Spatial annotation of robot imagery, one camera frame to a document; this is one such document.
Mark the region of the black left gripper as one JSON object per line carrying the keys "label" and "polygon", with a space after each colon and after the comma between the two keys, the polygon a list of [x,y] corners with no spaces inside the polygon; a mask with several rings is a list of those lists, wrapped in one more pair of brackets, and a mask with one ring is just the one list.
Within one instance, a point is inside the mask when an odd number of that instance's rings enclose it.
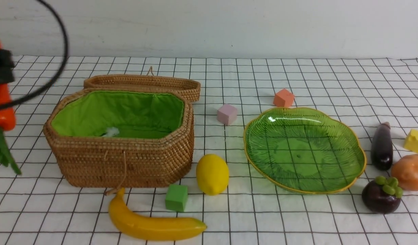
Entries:
{"label": "black left gripper", "polygon": [[15,65],[11,51],[0,49],[0,85],[15,81],[13,68]]}

